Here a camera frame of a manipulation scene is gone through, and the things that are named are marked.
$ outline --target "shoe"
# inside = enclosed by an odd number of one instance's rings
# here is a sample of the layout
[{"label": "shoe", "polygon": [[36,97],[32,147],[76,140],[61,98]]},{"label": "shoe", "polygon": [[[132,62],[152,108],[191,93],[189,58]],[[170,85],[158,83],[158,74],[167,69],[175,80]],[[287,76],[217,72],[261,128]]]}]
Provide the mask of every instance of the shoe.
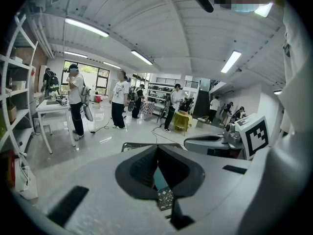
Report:
[{"label": "shoe", "polygon": [[84,136],[84,134],[83,134],[83,135],[81,135],[81,136],[76,135],[76,137],[74,137],[74,139],[77,141],[77,140],[81,139],[83,136]]}]

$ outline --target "glossy floor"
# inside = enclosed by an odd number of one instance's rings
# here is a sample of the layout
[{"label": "glossy floor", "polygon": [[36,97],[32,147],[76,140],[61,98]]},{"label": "glossy floor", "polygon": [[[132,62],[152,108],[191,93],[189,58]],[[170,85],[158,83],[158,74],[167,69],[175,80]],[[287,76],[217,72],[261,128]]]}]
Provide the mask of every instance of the glossy floor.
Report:
[{"label": "glossy floor", "polygon": [[[183,145],[187,137],[206,133],[221,133],[221,129],[210,126],[209,131],[195,128],[195,123],[188,129],[185,136],[180,132],[166,133],[159,126],[157,117],[144,120],[143,115],[139,119],[133,119],[130,112],[125,113],[126,129],[118,130],[112,128],[111,105],[104,101],[100,104],[90,105],[94,121],[89,122],[85,118],[84,137],[72,147],[69,140],[66,123],[52,125],[53,135],[46,130],[48,142],[53,154],[49,154],[42,135],[33,136],[27,149],[27,160],[30,168],[37,179],[39,197],[43,196],[50,189],[56,187],[66,176],[73,173],[86,163],[120,153],[125,142],[141,143],[173,143]],[[108,123],[108,129],[100,129],[95,134],[89,130],[97,130]]]}]

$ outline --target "white ceiling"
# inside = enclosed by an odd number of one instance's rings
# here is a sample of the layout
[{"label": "white ceiling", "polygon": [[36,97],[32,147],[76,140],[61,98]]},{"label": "white ceiling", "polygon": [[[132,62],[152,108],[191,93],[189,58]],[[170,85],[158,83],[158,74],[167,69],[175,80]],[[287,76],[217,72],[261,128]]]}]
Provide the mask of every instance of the white ceiling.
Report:
[{"label": "white ceiling", "polygon": [[[255,82],[285,84],[281,45],[283,11],[267,18],[215,6],[206,13],[194,0],[32,0],[53,51],[65,50],[122,66],[128,72],[184,73],[246,87]],[[67,16],[110,33],[103,38],[64,23]],[[149,66],[134,55],[137,49]],[[227,74],[221,73],[233,50],[242,53]],[[241,67],[243,72],[236,72]]]}]

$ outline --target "hair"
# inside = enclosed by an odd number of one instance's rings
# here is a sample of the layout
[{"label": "hair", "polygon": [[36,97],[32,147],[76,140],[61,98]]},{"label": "hair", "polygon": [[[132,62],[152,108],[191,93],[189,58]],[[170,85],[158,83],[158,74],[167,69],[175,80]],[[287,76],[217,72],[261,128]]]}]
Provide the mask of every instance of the hair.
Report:
[{"label": "hair", "polygon": [[127,78],[127,76],[126,76],[126,72],[124,72],[123,70],[120,70],[120,72],[122,72],[122,73],[123,73],[124,79],[127,81],[127,80],[128,80],[128,78]]},{"label": "hair", "polygon": [[78,71],[78,67],[77,67],[76,64],[71,64],[71,65],[69,66],[69,68],[68,68],[68,72],[69,72],[71,69],[77,69],[77,71]]}]

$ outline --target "fluorescent light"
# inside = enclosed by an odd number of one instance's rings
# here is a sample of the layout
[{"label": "fluorescent light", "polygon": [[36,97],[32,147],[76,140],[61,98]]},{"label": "fluorescent light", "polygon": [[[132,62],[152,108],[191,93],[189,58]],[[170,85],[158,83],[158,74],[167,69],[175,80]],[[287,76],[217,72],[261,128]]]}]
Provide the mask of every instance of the fluorescent light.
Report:
[{"label": "fluorescent light", "polygon": [[254,13],[256,13],[256,14],[262,16],[262,17],[267,17],[268,14],[269,14],[270,9],[272,8],[272,6],[273,6],[272,2],[270,2],[267,5],[261,5],[261,6],[259,6],[259,8],[257,8],[254,11]]},{"label": "fluorescent light", "polygon": [[68,24],[71,24],[71,25],[74,25],[74,26],[81,27],[83,29],[89,30],[89,31],[91,31],[93,33],[96,33],[96,34],[98,34],[100,36],[103,36],[103,37],[108,37],[109,36],[108,33],[104,32],[102,30],[99,30],[99,29],[97,29],[95,27],[92,27],[92,26],[90,26],[88,24],[82,23],[80,21],[76,21],[76,20],[73,20],[73,19],[70,19],[70,18],[65,18],[65,22],[68,23]]},{"label": "fluorescent light", "polygon": [[74,56],[78,56],[78,57],[84,57],[84,58],[88,58],[85,55],[82,54],[78,54],[78,53],[74,53],[74,52],[69,52],[69,51],[64,51],[65,54],[69,54],[69,55],[74,55]]},{"label": "fluorescent light", "polygon": [[121,67],[119,67],[119,66],[116,66],[116,65],[113,65],[113,64],[109,64],[109,63],[107,63],[107,62],[103,62],[105,65],[110,65],[110,66],[113,66],[113,67],[115,67],[115,68],[118,68],[118,69],[121,69]]},{"label": "fluorescent light", "polygon": [[145,57],[140,55],[137,51],[132,50],[131,53],[134,54],[135,56],[139,57],[142,61],[146,62],[148,65],[152,65],[152,63],[148,59],[146,59]]},{"label": "fluorescent light", "polygon": [[223,69],[221,70],[221,72],[223,72],[223,73],[228,72],[229,69],[233,66],[233,64],[237,61],[237,59],[240,56],[241,56],[241,53],[234,50],[233,53],[231,54],[229,60],[224,65]]}]

